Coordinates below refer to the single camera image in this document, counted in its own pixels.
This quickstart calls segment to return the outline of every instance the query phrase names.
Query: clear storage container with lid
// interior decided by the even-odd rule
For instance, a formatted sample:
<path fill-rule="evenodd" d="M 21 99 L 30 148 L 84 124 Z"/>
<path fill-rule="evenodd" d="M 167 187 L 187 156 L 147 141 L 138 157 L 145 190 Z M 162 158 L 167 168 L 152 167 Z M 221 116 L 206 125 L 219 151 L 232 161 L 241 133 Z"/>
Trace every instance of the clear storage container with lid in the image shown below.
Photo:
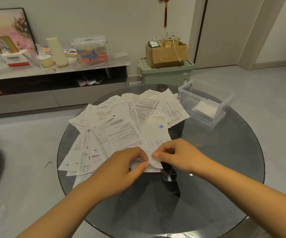
<path fill-rule="evenodd" d="M 180 86 L 179 99 L 189 115 L 212 129 L 226 114 L 233 93 L 222 88 L 192 80 Z"/>
<path fill-rule="evenodd" d="M 76 38 L 71 46 L 77 51 L 81 63 L 103 62 L 108 60 L 105 36 Z"/>

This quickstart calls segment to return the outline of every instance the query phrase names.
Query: picture frame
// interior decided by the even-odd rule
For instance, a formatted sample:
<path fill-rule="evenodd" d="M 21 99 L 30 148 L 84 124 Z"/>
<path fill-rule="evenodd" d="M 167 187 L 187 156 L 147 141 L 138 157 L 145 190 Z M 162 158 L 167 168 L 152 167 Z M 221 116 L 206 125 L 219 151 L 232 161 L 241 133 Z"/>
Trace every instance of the picture frame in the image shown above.
<path fill-rule="evenodd" d="M 27 49 L 37 55 L 35 40 L 24 8 L 0 9 L 0 52 L 15 52 Z"/>

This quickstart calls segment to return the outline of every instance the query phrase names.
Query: round glass table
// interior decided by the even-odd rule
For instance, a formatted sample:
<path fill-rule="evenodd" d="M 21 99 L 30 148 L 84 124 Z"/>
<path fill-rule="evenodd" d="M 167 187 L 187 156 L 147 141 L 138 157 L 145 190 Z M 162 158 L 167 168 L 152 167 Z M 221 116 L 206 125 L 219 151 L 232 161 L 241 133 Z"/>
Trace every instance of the round glass table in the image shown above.
<path fill-rule="evenodd" d="M 141 84 L 110 92 L 91 104 L 98 105 L 114 95 L 141 94 L 146 90 L 163 92 L 178 86 Z M 57 166 L 61 164 L 79 132 L 71 124 L 59 145 Z M 260 144 L 249 125 L 231 108 L 212 129 L 189 118 L 169 129 L 172 139 L 183 138 L 211 159 L 261 183 L 264 158 Z M 246 215 L 214 186 L 182 172 L 174 182 L 162 173 L 144 173 L 121 194 L 98 204 L 86 217 L 93 227 L 113 238 L 197 237 L 216 238 L 241 223 Z M 67 195 L 75 176 L 58 171 Z"/>

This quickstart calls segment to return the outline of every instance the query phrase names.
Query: pink flower painting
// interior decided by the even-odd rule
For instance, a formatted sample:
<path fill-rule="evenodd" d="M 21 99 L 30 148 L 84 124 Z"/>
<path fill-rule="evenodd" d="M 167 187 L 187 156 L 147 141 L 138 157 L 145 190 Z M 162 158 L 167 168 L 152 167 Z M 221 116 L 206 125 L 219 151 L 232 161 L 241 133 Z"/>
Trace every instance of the pink flower painting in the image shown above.
<path fill-rule="evenodd" d="M 30 26 L 23 8 L 0 9 L 0 37 L 9 36 L 18 50 L 27 49 L 32 56 L 36 56 Z M 6 53 L 0 40 L 1 53 Z"/>

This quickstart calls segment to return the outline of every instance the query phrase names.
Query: fingernail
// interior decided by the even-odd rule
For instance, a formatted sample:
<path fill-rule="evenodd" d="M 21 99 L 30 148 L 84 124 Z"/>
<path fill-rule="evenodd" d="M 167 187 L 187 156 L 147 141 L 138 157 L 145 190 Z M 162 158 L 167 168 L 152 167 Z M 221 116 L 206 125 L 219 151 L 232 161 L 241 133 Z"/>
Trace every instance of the fingernail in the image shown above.
<path fill-rule="evenodd" d="M 153 153 L 151 156 L 152 156 L 153 158 L 157 159 L 157 158 L 158 158 L 158 153 Z"/>

